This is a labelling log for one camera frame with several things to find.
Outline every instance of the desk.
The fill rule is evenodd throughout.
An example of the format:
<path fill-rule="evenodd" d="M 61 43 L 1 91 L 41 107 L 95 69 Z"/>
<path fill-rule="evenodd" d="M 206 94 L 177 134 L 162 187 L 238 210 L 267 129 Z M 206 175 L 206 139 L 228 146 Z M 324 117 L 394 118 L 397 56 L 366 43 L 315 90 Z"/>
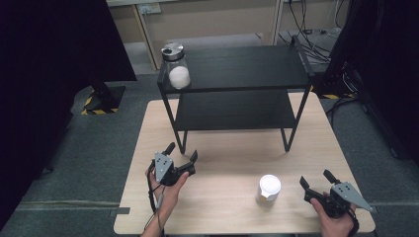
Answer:
<path fill-rule="evenodd" d="M 294 112 L 302 93 L 291 93 Z M 178 101 L 170 101 L 176 107 Z M 144 172 L 154 152 L 174 141 L 162 101 L 148 104 L 114 229 L 119 234 L 142 233 L 151 216 Z M 166 234 L 312 233 L 320 231 L 317 214 L 303 200 L 299 178 L 311 188 L 329 191 L 323 177 L 329 169 L 341 181 L 358 188 L 327 117 L 315 94 L 310 93 L 295 134 L 293 149 L 285 152 L 276 129 L 191 131 L 185 155 L 171 154 L 175 166 L 189 161 L 198 150 L 197 174 L 181 190 L 179 202 L 166 223 Z M 257 204 L 259 179 L 265 174 L 280 178 L 282 190 L 271 208 Z M 375 223 L 369 212 L 358 209 L 360 232 L 371 232 Z"/>

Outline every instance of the white paper cup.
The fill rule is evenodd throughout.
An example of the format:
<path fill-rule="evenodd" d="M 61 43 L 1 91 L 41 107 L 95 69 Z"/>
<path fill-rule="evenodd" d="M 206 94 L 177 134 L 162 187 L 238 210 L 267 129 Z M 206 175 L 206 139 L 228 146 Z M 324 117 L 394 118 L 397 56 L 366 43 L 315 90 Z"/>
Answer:
<path fill-rule="evenodd" d="M 265 175 L 259 181 L 257 201 L 273 202 L 277 199 L 281 190 L 281 181 L 273 175 Z"/>

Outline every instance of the human hand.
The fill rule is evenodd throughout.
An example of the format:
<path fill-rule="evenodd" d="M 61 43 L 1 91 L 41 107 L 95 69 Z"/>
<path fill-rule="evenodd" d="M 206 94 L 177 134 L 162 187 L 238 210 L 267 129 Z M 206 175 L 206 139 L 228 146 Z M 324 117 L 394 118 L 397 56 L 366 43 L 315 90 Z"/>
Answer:
<path fill-rule="evenodd" d="M 189 177 L 189 173 L 184 173 L 178 180 L 178 182 L 172 187 L 162 186 L 157 183 L 153 171 L 145 170 L 145 176 L 150 179 L 151 188 L 154 190 L 154 196 L 159 199 L 163 195 L 163 200 L 160 207 L 156 210 L 155 216 L 151 219 L 148 226 L 141 234 L 141 237 L 158 237 L 161 235 L 166 221 L 172 214 L 173 209 L 178 203 L 179 191 L 185 185 L 186 180 Z"/>
<path fill-rule="evenodd" d="M 161 212 L 164 212 L 164 214 L 168 215 L 172 213 L 172 210 L 175 208 L 178 202 L 179 191 L 185 185 L 188 177 L 189 173 L 185 172 L 184 174 L 182 174 L 182 176 L 179 178 L 178 182 L 174 186 L 167 187 L 158 184 L 153 172 L 150 173 L 149 178 L 151 181 L 151 188 L 154 189 L 154 196 L 156 197 L 156 199 L 159 199 L 160 196 L 163 194 L 163 200 L 159 208 Z"/>
<path fill-rule="evenodd" d="M 321 235 L 323 237 L 347 237 L 349 232 L 354 227 L 354 222 L 348 213 L 345 213 L 342 217 L 335 219 L 329 217 L 324 211 L 321 203 L 316 199 L 312 198 L 310 203 L 313 205 L 314 210 L 317 212 L 321 222 Z M 356 206 L 351 203 L 351 208 L 355 214 Z"/>

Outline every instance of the shelf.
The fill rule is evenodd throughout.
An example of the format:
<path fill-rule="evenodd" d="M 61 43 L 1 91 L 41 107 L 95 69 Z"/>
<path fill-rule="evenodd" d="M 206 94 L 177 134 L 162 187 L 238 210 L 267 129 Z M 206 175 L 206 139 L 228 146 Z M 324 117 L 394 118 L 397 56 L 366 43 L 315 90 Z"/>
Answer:
<path fill-rule="evenodd" d="M 191 50 L 186 60 L 188 87 L 172 87 L 164 61 L 157 78 L 182 154 L 191 130 L 278 128 L 285 150 L 290 151 L 314 75 L 296 36 L 291 45 Z M 304 91 L 295 114 L 291 89 Z M 180 95 L 175 118 L 168 94 Z M 289 138 L 284 128 L 292 130 Z M 183 141 L 179 131 L 184 131 Z"/>
<path fill-rule="evenodd" d="M 175 120 L 178 130 L 293 128 L 287 90 L 182 94 Z"/>
<path fill-rule="evenodd" d="M 298 89 L 309 84 L 294 46 L 247 46 L 186 51 L 191 84 L 172 87 L 163 62 L 159 83 L 165 94 Z"/>

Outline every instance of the black curtain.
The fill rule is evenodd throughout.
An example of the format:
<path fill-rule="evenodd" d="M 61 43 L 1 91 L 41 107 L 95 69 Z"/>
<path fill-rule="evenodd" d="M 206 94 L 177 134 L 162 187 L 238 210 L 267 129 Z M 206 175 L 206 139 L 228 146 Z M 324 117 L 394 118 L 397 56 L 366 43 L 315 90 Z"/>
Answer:
<path fill-rule="evenodd" d="M 51 159 L 74 96 L 132 80 L 105 0 L 0 0 L 0 230 Z"/>

